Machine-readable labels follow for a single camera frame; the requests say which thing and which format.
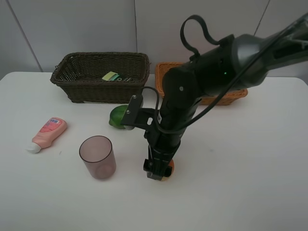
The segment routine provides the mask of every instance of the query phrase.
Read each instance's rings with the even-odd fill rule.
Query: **wicker basket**
[[[113,71],[132,81],[104,81]],[[51,76],[74,103],[128,103],[149,76],[146,54],[130,52],[79,52],[63,58]]]
[[[159,94],[163,97],[163,77],[167,71],[175,66],[179,66],[183,63],[178,62],[165,62],[165,63],[158,63],[155,69],[155,85],[156,89],[158,90]],[[243,98],[248,94],[247,89],[238,90],[234,92],[227,93],[218,103],[217,105],[230,105],[233,101]],[[202,105],[209,105],[215,97],[204,97],[201,101]]]

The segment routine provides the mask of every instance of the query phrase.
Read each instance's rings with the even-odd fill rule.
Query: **pink lotion bottle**
[[[40,129],[36,136],[32,139],[32,143],[26,148],[30,153],[38,153],[42,148],[51,146],[54,139],[64,132],[67,128],[67,123],[53,117]]]

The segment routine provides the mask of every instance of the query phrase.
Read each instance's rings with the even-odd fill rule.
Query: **white bottle cap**
[[[41,147],[37,145],[36,143],[31,143],[26,150],[30,153],[38,153],[41,150]]]

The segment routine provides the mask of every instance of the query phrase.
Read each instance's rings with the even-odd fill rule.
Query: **dark wicker basket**
[[[128,103],[149,77],[146,54],[130,52],[78,52],[63,58],[51,76],[74,103]],[[132,81],[104,81],[113,71]]]

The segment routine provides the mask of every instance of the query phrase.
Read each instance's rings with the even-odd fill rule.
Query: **black strap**
[[[195,47],[192,47],[191,45],[189,45],[189,43],[187,42],[187,40],[186,40],[186,38],[185,38],[185,36],[184,36],[184,27],[185,27],[185,24],[186,24],[186,22],[187,22],[188,20],[190,20],[190,19],[196,20],[196,21],[201,25],[201,28],[202,28],[202,30],[203,30],[204,37],[206,38],[206,40],[207,40],[209,43],[211,43],[211,44],[213,44],[213,45],[219,45],[219,41],[214,40],[214,39],[210,36],[210,34],[209,34],[208,30],[207,30],[206,23],[205,23],[205,21],[203,20],[202,17],[200,17],[200,16],[198,16],[198,15],[192,15],[192,16],[190,16],[189,18],[187,18],[187,19],[185,20],[185,22],[182,24],[181,31],[180,31],[180,37],[181,37],[181,41],[182,41],[182,44],[184,45],[184,47],[185,47],[186,49],[188,49],[189,51],[192,51],[192,52],[194,53],[194,55],[193,55],[192,57],[190,57],[190,60],[192,60],[192,59],[194,59],[194,58],[200,56],[200,53],[199,53],[199,51],[198,51]]]

